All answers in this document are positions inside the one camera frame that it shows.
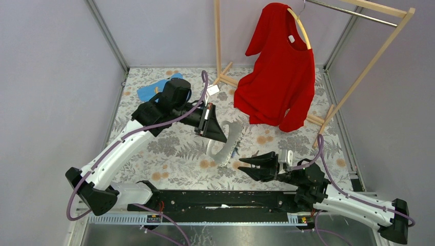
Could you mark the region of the blue child t-shirt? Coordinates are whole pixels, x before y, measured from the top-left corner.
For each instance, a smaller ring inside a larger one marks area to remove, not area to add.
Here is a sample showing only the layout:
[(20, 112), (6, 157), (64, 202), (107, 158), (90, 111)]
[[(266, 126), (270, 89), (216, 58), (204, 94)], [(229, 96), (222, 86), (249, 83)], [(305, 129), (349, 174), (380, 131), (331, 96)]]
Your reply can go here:
[(173, 78), (183, 78), (183, 75), (181, 73), (175, 73), (169, 78), (161, 79), (153, 84), (143, 86), (139, 88), (137, 92), (137, 96), (140, 101), (146, 102), (152, 99), (157, 93), (160, 93), (163, 91), (163, 88), (165, 84), (170, 81)]

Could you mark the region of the red long sleeve shirt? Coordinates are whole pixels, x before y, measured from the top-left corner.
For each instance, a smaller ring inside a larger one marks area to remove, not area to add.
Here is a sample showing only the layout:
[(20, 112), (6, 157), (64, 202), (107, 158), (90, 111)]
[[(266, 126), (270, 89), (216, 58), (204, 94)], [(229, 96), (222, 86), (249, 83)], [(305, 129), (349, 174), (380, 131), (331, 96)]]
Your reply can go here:
[(249, 116), (250, 124), (283, 132), (304, 125), (315, 94), (313, 50), (299, 36), (289, 8), (282, 3), (263, 8), (245, 52), (258, 58), (234, 94), (234, 107)]

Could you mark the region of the floral patterned table mat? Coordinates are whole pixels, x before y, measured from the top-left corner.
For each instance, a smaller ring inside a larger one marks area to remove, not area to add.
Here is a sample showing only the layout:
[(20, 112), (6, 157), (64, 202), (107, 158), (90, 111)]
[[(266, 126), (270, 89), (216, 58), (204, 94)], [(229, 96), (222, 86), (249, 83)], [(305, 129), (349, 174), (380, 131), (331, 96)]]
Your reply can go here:
[[(171, 75), (180, 73), (191, 83), (192, 100), (200, 97), (203, 85), (201, 71), (207, 71), (210, 80), (216, 78), (214, 68), (133, 68), (127, 76), (123, 96), (110, 135), (114, 140), (130, 120), (131, 114), (142, 103), (137, 90), (150, 86)], [(324, 73), (315, 68), (315, 96), (309, 114), (326, 118), (330, 108), (325, 91)], [(220, 91), (210, 97), (216, 104), (216, 115), (222, 121), (238, 122), (242, 125), (235, 153), (225, 166), (216, 163), (206, 155), (209, 140), (193, 133), (193, 128), (184, 124), (173, 124), (157, 138), (145, 143), (134, 154), (114, 178), (115, 182), (133, 183), (149, 180), (158, 189), (189, 190), (286, 190), (296, 187), (277, 182), (256, 182), (238, 167), (249, 166), (239, 158), (265, 154), (279, 149), (291, 149), (294, 161), (312, 158), (317, 153), (313, 148), (319, 127), (308, 121), (304, 126), (291, 133), (284, 133), (277, 127), (268, 125), (250, 125), (248, 115), (233, 106), (235, 88), (219, 83)], [(329, 122), (325, 128), (323, 153), (332, 179), (345, 189), (353, 190), (348, 171), (348, 157), (343, 149), (337, 124)]]

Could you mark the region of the wooden clothes hanger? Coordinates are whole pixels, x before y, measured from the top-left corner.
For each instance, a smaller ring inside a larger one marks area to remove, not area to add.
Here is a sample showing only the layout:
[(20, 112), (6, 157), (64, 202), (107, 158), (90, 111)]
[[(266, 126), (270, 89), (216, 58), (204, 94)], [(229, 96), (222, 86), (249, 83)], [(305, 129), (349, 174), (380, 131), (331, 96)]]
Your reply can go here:
[(300, 14), (296, 14), (295, 11), (292, 8), (290, 8), (290, 7), (287, 8), (287, 11), (292, 15), (295, 23), (298, 25), (300, 31), (302, 32), (302, 36), (304, 38), (304, 41), (305, 41), (307, 49), (311, 50), (312, 46), (311, 46), (308, 34), (307, 34), (306, 30), (305, 30), (305, 27), (304, 27), (302, 21), (300, 20)]

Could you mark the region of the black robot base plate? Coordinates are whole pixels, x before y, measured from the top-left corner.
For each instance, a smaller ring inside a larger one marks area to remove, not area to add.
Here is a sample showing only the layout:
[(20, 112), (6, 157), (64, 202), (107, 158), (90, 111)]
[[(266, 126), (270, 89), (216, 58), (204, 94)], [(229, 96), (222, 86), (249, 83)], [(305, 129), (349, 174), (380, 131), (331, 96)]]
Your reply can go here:
[(311, 212), (326, 197), (329, 182), (302, 185), (296, 191), (158, 190), (142, 207), (130, 204), (129, 212), (145, 208), (181, 223), (288, 223), (288, 214)]

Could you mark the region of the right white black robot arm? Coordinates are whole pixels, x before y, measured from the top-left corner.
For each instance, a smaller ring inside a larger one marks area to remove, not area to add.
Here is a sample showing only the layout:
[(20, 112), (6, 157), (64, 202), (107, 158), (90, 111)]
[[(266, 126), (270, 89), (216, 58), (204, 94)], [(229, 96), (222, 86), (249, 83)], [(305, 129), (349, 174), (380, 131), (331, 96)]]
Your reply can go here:
[(239, 170), (255, 181), (279, 181), (297, 187), (294, 204), (301, 211), (323, 210), (359, 221), (376, 230), (383, 238), (408, 243), (410, 218), (407, 202), (396, 198), (384, 201), (340, 188), (327, 179), (327, 173), (314, 160), (303, 159), (293, 164), (290, 155), (276, 152), (241, 158), (247, 163)]

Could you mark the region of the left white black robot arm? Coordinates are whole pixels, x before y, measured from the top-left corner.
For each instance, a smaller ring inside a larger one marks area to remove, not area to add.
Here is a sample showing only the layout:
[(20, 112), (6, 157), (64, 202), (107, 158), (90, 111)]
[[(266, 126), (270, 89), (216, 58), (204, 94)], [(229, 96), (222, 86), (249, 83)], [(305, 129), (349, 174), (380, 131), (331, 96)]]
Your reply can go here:
[(148, 211), (156, 209), (159, 197), (150, 182), (116, 183), (113, 179), (133, 155), (175, 122), (193, 127), (198, 136), (227, 142), (216, 118), (215, 105), (205, 102), (205, 94), (190, 103), (191, 94), (188, 81), (172, 78), (161, 92), (140, 104), (119, 136), (102, 153), (82, 168), (71, 167), (66, 172), (73, 195), (95, 216), (135, 203)]

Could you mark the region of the wooden clothes rack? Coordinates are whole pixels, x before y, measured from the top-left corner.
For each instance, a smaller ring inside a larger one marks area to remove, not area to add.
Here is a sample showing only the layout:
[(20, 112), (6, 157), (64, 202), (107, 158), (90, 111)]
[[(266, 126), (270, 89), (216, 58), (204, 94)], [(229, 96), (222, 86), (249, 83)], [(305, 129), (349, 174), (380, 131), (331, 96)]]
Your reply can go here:
[[(346, 1), (348, 4), (352, 4), (355, 6), (354, 10), (346, 10), (341, 7), (337, 7), (331, 4), (324, 3), (322, 1), (309, 1), (312, 4), (325, 7), (331, 10), (335, 10), (341, 13), (346, 13), (351, 16), (348, 23), (346, 24), (337, 44), (335, 45), (330, 57), (328, 58), (324, 70), (328, 73), (329, 69), (333, 66), (336, 58), (341, 53), (343, 47), (345, 46), (348, 37), (350, 36), (353, 28), (355, 27), (358, 18), (366, 19), (371, 22), (383, 24), (386, 26), (393, 27), (394, 30), (387, 38), (387, 40), (382, 44), (380, 49), (368, 63), (368, 65), (364, 68), (361, 74), (357, 77), (355, 82), (350, 86), (348, 91), (345, 93), (343, 98), (338, 102), (338, 104), (331, 105), (327, 112), (325, 118), (319, 118), (315, 115), (308, 114), (306, 120), (312, 124), (319, 126), (319, 134), (322, 134), (325, 128), (329, 125), (329, 122), (338, 114), (341, 107), (350, 97), (350, 95), (354, 92), (357, 86), (361, 83), (363, 78), (368, 74), (371, 68), (376, 64), (382, 54), (386, 51), (386, 49), (390, 46), (390, 44), (394, 41), (394, 39), (398, 36), (398, 34), (402, 31), (402, 29), (406, 26), (406, 24), (411, 20), (416, 12), (416, 8), (409, 8), (408, 10), (400, 10), (397, 8), (393, 8), (390, 6), (382, 5), (379, 3), (375, 3), (373, 1)], [(214, 81), (214, 84), (219, 84), (223, 82), (229, 86), (234, 88), (238, 87), (239, 81), (228, 76), (227, 72), (232, 67), (233, 62), (230, 62), (225, 68), (222, 68), (222, 58), (221, 58), (221, 18), (220, 18), (220, 2), (213, 2), (213, 10), (214, 10), (214, 35), (215, 35), (215, 59), (216, 59), (216, 70), (217, 70), (217, 78)], [(382, 20), (379, 18), (375, 18), (373, 16), (369, 16), (364, 14), (365, 10), (374, 11), (381, 14), (386, 14), (389, 16), (394, 16), (400, 19), (400, 22), (395, 24), (392, 22), (388, 22), (386, 20)]]

